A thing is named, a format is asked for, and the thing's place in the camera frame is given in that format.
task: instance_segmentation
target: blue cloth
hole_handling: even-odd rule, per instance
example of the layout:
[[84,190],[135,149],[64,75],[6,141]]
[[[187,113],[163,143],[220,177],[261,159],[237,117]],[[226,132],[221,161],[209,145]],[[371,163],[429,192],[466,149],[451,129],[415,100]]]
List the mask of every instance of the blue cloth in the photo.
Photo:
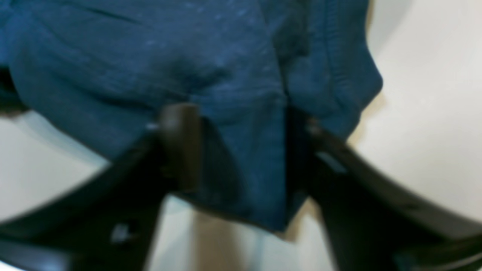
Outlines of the blue cloth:
[[381,89],[365,40],[367,6],[13,0],[4,24],[8,66],[28,106],[109,159],[164,105],[199,104],[210,123],[209,173],[191,198],[283,230],[300,205],[285,185],[287,104],[346,139]]

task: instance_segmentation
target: white surface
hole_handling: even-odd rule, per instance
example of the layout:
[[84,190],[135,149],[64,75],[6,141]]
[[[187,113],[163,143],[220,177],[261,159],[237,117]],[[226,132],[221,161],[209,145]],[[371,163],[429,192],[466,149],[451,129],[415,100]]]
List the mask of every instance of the white surface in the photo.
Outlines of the white surface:
[[[350,143],[406,187],[482,221],[482,1],[376,0],[371,14],[385,87]],[[0,120],[0,151],[0,219],[106,165],[35,114]],[[161,236],[151,271],[332,270],[310,203],[283,241],[170,198]]]

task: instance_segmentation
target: blue fabric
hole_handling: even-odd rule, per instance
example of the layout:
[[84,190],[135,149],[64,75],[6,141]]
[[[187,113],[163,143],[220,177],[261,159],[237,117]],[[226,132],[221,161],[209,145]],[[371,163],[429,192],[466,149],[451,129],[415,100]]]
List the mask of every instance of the blue fabric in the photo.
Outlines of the blue fabric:
[[[209,120],[206,206],[283,230],[285,109],[346,139],[381,89],[368,0],[13,0],[4,25],[22,100],[109,159],[170,103]],[[223,144],[210,143],[212,138]]]

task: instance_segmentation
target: white floor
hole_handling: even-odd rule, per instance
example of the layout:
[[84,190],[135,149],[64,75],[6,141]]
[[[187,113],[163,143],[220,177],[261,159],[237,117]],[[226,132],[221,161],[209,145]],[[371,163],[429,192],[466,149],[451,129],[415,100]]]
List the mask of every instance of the white floor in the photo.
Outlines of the white floor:
[[[375,0],[371,14],[385,87],[350,143],[412,191],[482,222],[482,2]],[[0,119],[0,220],[106,165],[35,113]],[[150,270],[333,270],[316,213],[307,203],[282,240],[170,198]]]

